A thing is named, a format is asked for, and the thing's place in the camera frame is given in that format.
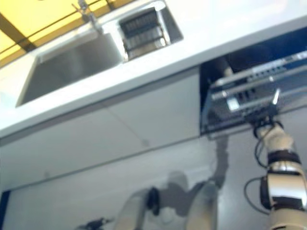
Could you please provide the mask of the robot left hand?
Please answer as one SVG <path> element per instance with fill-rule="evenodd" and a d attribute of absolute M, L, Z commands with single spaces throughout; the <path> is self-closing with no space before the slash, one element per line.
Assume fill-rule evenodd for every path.
<path fill-rule="evenodd" d="M 103 227 L 113 222 L 114 218 L 99 218 L 92 221 L 89 221 L 88 223 L 84 225 L 77 226 L 76 230 L 103 230 Z"/>

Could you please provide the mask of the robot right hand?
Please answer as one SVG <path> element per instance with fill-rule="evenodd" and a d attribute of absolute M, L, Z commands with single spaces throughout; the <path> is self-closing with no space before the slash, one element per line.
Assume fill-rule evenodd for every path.
<path fill-rule="evenodd" d="M 272 96 L 272 99 L 266 106 L 252 112 L 248 112 L 243 116 L 244 120 L 247 123 L 250 123 L 253 127 L 253 135 L 255 138 L 259 139 L 259 135 L 257 133 L 259 128 L 267 125 L 274 125 L 273 117 L 278 114 L 277 103 L 280 93 L 280 88 L 277 88 Z"/>

